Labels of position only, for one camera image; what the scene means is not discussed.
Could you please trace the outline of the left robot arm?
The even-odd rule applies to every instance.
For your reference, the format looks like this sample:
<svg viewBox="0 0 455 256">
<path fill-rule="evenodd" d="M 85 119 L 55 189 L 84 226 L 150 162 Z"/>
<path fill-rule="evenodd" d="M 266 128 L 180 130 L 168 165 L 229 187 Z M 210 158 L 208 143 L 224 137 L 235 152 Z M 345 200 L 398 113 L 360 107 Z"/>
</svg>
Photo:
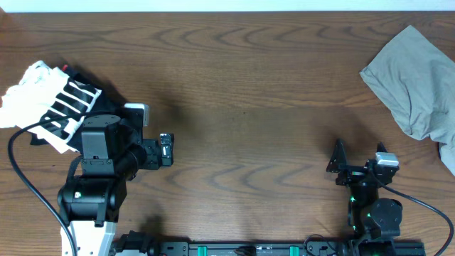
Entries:
<svg viewBox="0 0 455 256">
<path fill-rule="evenodd" d="M 173 134 L 144 139 L 138 114 L 128 120 L 114 114 L 88 117 L 82 124 L 82 174 L 68 174 L 58 193 L 63 255 L 108 255 L 127 182 L 140 169 L 173 164 Z"/>
</svg>

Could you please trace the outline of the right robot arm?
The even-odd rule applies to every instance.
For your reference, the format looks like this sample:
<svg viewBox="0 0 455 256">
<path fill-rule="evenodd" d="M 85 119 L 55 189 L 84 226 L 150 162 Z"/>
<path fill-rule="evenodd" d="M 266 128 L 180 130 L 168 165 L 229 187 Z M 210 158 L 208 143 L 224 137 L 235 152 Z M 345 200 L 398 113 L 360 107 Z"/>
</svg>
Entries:
<svg viewBox="0 0 455 256">
<path fill-rule="evenodd" d="M 338 255 L 425 255 L 424 244 L 415 241 L 396 241 L 400 236 L 402 204 L 391 198 L 379 197 L 379 189 L 392 182 L 399 171 L 395 154 L 377 145 L 374 159 L 364 165 L 348 163 L 345 147 L 337 139 L 326 167 L 338 174 L 336 185 L 345 186 L 348 199 L 348 225 L 354 230 L 351 238 L 337 246 Z"/>
</svg>

